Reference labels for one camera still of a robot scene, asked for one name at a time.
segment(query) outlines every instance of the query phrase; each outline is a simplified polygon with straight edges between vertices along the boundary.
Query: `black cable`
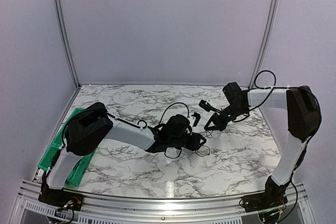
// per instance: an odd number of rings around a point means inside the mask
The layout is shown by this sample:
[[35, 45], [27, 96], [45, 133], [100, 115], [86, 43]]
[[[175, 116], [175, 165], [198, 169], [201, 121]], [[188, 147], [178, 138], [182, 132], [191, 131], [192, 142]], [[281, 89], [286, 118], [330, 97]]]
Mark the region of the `black cable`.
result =
[[250, 109], [248, 112], [253, 111], [253, 110], [256, 110], [257, 108], [259, 108], [260, 106], [262, 106], [262, 105], [267, 101], [267, 99], [270, 97], [270, 95], [272, 94], [272, 92], [274, 91], [274, 89], [275, 89], [275, 87], [273, 87], [273, 88], [271, 89], [271, 91], [268, 93], [268, 95], [265, 97], [265, 99], [264, 99], [259, 105], [253, 107], [253, 108]]
[[176, 104], [182, 104], [182, 105], [184, 105], [184, 106], [187, 108], [187, 110], [188, 110], [188, 116], [187, 116], [187, 118], [189, 118], [189, 107], [188, 107], [184, 102], [174, 102], [173, 104], [170, 104], [170, 105], [165, 109], [165, 111], [163, 112], [163, 114], [162, 114], [162, 116], [161, 116], [161, 119], [160, 119], [159, 124], [161, 124], [162, 119], [163, 119], [163, 116], [164, 116], [164, 114], [167, 112], [167, 110], [168, 110], [171, 106], [174, 106], [174, 105], [176, 105]]
[[68, 222], [65, 222], [63, 224], [70, 224], [73, 222], [74, 218], [75, 218], [75, 211], [73, 209], [70, 208], [70, 210], [72, 211], [72, 217]]
[[285, 211], [287, 209], [287, 205], [284, 203], [284, 208], [283, 208], [283, 211]]
[[275, 85], [277, 84], [277, 77], [275, 76], [275, 74], [274, 74], [272, 71], [265, 69], [265, 70], [260, 71], [260, 72], [256, 75], [256, 77], [254, 78], [254, 86], [256, 86], [256, 87], [259, 88], [259, 89], [264, 89], [264, 88], [261, 88], [261, 87], [259, 87], [259, 86], [257, 85], [257, 79], [258, 79], [258, 77], [259, 77], [260, 74], [265, 73], [265, 72], [267, 72], [267, 73], [271, 73], [271, 74], [273, 75], [273, 77], [274, 77], [274, 83], [273, 83], [273, 86], [275, 86]]
[[[304, 91], [304, 92], [309, 93], [310, 95], [312, 95], [313, 98], [314, 98], [315, 101], [316, 101], [316, 104], [317, 104], [317, 107], [318, 107], [318, 113], [319, 113], [319, 125], [318, 125], [317, 129], [315, 130], [314, 135], [316, 134], [316, 132], [318, 131], [318, 129], [320, 128], [320, 125], [321, 125], [321, 123], [322, 123], [321, 107], [320, 107], [320, 103], [319, 103], [319, 100], [317, 99], [316, 95], [314, 95], [311, 91], [309, 91], [308, 89], [305, 89], [304, 87], [266, 87], [266, 88], [263, 88], [263, 89], [300, 89], [300, 90], [302, 90], [302, 91]], [[263, 100], [263, 102], [262, 102], [261, 104], [259, 104], [258, 106], [252, 108], [251, 110], [254, 110], [254, 109], [260, 107], [261, 105], [263, 105], [263, 103], [266, 101], [266, 99], [267, 99], [270, 95], [271, 95], [271, 94], [269, 94], [269, 95], [265, 98], [265, 100]]]
[[242, 118], [242, 119], [240, 119], [240, 120], [238, 120], [238, 121], [234, 121], [234, 120], [232, 120], [232, 122], [233, 122], [233, 123], [239, 123], [239, 122], [242, 122], [243, 120], [247, 119], [249, 116], [250, 116], [250, 115], [245, 115], [244, 118]]
[[140, 120], [138, 121], [137, 125], [139, 125], [140, 122], [143, 122], [143, 123], [146, 124], [145, 127], [143, 127], [143, 128], [147, 128], [147, 122], [146, 122], [145, 120], [140, 119]]
[[298, 198], [299, 198], [298, 190], [297, 190], [297, 188], [296, 188], [296, 186], [294, 185], [294, 183], [293, 183], [292, 180], [290, 180], [290, 183], [292, 184], [292, 186], [293, 186], [294, 189], [295, 189], [295, 193], [296, 193], [295, 203], [294, 203], [293, 208], [289, 211], [289, 213], [288, 213], [286, 216], [284, 216], [281, 220], [279, 220], [278, 223], [280, 223], [280, 222], [282, 222], [283, 220], [285, 220], [285, 219], [286, 219], [286, 218], [287, 218], [287, 217], [294, 211], [294, 209], [295, 209], [295, 207], [296, 207], [296, 204], [298, 203]]
[[73, 177], [74, 177], [74, 175], [76, 174], [76, 171], [77, 171], [77, 169], [78, 169], [78, 167], [79, 166], [81, 166], [81, 165], [84, 165], [85, 163], [82, 161], [82, 160], [80, 160], [76, 165], [75, 165], [75, 167], [71, 170], [71, 176], [69, 177], [69, 179], [72, 179]]
[[241, 199], [240, 201], [239, 201], [239, 205], [241, 206], [241, 207], [243, 207], [243, 208], [245, 208], [242, 204], [241, 204], [241, 201], [242, 201], [243, 199]]
[[212, 130], [211, 130], [211, 132], [210, 131], [205, 131], [205, 135], [206, 135], [206, 137], [207, 138], [213, 138], [213, 136], [212, 136]]
[[203, 153], [200, 153], [199, 151], [195, 151], [196, 155], [197, 156], [200, 156], [200, 157], [205, 157], [205, 156], [209, 156], [210, 153], [211, 153], [211, 149], [209, 146], [206, 146], [206, 145], [203, 145], [204, 147], [208, 148], [209, 149], [209, 152], [207, 154], [203, 154]]
[[[65, 142], [64, 142], [64, 139], [65, 139], [65, 131], [66, 131], [68, 125], [69, 125], [73, 120], [77, 119], [78, 116], [80, 116], [80, 115], [82, 115], [82, 114], [84, 114], [84, 113], [86, 113], [86, 112], [90, 112], [90, 111], [97, 111], [97, 112], [100, 112], [100, 113], [104, 113], [105, 115], [108, 115], [108, 116], [110, 116], [110, 117], [113, 118], [113, 119], [116, 118], [114, 115], [112, 115], [112, 114], [110, 114], [109, 112], [104, 111], [104, 110], [85, 109], [85, 110], [79, 112], [78, 114], [76, 114], [76, 115], [74, 115], [72, 118], [70, 118], [70, 119], [64, 124], [64, 126], [63, 126], [62, 134], [61, 134], [61, 138], [62, 138], [63, 146], [65, 146]], [[44, 177], [44, 179], [46, 179], [46, 178], [49, 176], [50, 171], [47, 172], [47, 173], [45, 173], [45, 174], [46, 174], [46, 176]]]
[[176, 158], [178, 158], [178, 157], [181, 155], [181, 153], [182, 153], [182, 149], [181, 149], [181, 148], [179, 148], [178, 150], [180, 150], [180, 152], [178, 153], [178, 156], [177, 156], [177, 157], [168, 157], [167, 154], [166, 154], [167, 149], [166, 149], [165, 152], [164, 152], [164, 156], [167, 157], [167, 158], [170, 158], [170, 159], [176, 159]]

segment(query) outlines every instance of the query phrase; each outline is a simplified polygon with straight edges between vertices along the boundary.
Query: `white marble tabletop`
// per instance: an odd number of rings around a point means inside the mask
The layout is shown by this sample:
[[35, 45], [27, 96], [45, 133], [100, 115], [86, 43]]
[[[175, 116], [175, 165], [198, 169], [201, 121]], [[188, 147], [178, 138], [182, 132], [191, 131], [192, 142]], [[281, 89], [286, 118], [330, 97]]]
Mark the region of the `white marble tabletop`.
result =
[[[134, 123], [143, 119], [149, 126], [155, 126], [167, 106], [184, 102], [191, 113], [198, 112], [202, 116], [194, 132], [206, 136], [203, 127], [212, 112], [198, 106], [201, 99], [211, 101], [218, 108], [228, 105], [221, 87], [83, 86], [67, 117], [74, 108], [86, 108], [99, 101], [121, 118]], [[172, 107], [163, 122], [177, 113], [186, 115], [185, 107]], [[78, 190], [142, 198], [198, 198], [264, 189], [280, 154], [259, 110], [251, 112], [247, 120], [230, 123], [226, 130], [212, 135], [207, 137], [206, 145], [211, 149], [208, 156], [200, 157], [183, 149], [177, 159], [103, 140]]]

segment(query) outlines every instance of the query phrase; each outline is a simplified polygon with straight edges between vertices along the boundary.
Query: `enclosure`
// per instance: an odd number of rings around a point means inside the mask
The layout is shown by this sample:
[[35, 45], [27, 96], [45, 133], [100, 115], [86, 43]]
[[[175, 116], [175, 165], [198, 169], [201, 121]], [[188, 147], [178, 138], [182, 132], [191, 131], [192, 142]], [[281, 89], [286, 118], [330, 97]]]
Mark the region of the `enclosure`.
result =
[[[208, 132], [212, 113], [198, 104], [227, 107], [223, 87], [251, 89], [264, 69], [277, 86], [308, 85], [323, 116], [279, 219], [294, 207], [283, 223], [333, 223], [335, 0], [1, 0], [0, 13], [1, 223], [47, 223], [55, 213], [37, 200], [38, 165], [75, 109], [95, 102], [146, 126], [183, 102], [200, 114], [194, 130], [209, 154], [171, 159], [103, 140], [79, 184], [65, 186], [84, 195], [73, 223], [260, 223], [239, 202], [276, 169], [286, 110], [261, 107]], [[185, 113], [175, 106], [162, 120]]]

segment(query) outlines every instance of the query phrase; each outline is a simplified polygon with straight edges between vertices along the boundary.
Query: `aluminum frame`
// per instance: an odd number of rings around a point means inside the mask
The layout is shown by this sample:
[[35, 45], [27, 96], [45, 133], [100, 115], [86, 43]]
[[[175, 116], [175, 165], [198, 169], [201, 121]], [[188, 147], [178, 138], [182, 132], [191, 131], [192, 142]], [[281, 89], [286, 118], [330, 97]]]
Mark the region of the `aluminum frame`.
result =
[[[24, 200], [37, 202], [40, 186], [41, 184], [39, 183], [23, 181], [9, 223], [19, 223], [14, 222], [14, 220], [22, 216]], [[303, 202], [302, 206], [309, 209], [309, 205], [305, 203], [308, 197], [303, 184], [298, 183], [297, 189], [299, 193], [298, 202]], [[245, 213], [244, 209], [239, 206], [241, 197], [248, 194], [197, 199], [143, 199], [97, 195], [86, 192], [80, 193], [84, 195], [80, 216], [113, 219], [118, 222], [162, 223], [164, 220], [164, 222], [168, 223], [194, 223], [200, 221], [216, 223], [219, 220], [223, 221], [256, 214], [256, 212]], [[290, 186], [286, 193], [289, 201], [287, 205], [291, 207], [296, 199], [295, 190]], [[314, 224], [310, 216], [306, 216], [305, 220], [309, 221], [306, 223]]]
[[262, 42], [260, 45], [257, 61], [254, 67], [254, 70], [252, 72], [251, 78], [250, 78], [250, 83], [248, 85], [248, 88], [252, 88], [254, 85], [254, 79], [257, 76], [258, 72], [261, 69], [261, 65], [263, 64], [263, 60], [267, 51], [267, 46], [269, 42], [269, 37], [271, 34], [272, 27], [274, 25], [277, 9], [278, 9], [278, 4], [279, 0], [271, 0], [270, 8], [269, 8], [269, 13], [268, 13], [268, 18], [266, 22], [266, 27], [265, 27], [265, 32], [264, 32], [264, 37], [262, 38]]
[[57, 15], [57, 23], [58, 23], [58, 26], [59, 26], [59, 32], [60, 32], [60, 35], [61, 35], [62, 44], [63, 44], [63, 47], [64, 47], [64, 52], [65, 52], [65, 55], [66, 55], [66, 59], [67, 59], [67, 62], [68, 62], [68, 67], [69, 67], [69, 70], [70, 70], [71, 78], [74, 82], [75, 87], [80, 88], [80, 83], [79, 83], [79, 79], [78, 79], [78, 75], [77, 75], [77, 71], [76, 71], [76, 67], [75, 67], [75, 62], [73, 61], [74, 59], [72, 57], [70, 44], [69, 44], [66, 29], [65, 29], [61, 0], [54, 0], [54, 2], [55, 2], [55, 9], [56, 9], [56, 15]]

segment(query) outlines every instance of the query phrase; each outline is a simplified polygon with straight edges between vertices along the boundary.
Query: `purple wall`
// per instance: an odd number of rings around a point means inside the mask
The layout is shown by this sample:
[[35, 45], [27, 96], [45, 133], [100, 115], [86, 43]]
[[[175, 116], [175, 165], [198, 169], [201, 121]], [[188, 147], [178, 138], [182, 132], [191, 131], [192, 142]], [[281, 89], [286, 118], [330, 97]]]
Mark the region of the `purple wall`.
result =
[[270, 0], [61, 1], [82, 83], [247, 86], [270, 6]]
[[75, 88], [53, 0], [0, 0], [0, 222]]
[[[296, 173], [303, 181], [317, 223], [334, 223], [336, 212], [336, 0], [280, 0], [263, 69], [273, 70], [278, 85], [311, 87], [323, 122], [309, 143]], [[287, 114], [263, 109], [283, 148]]]

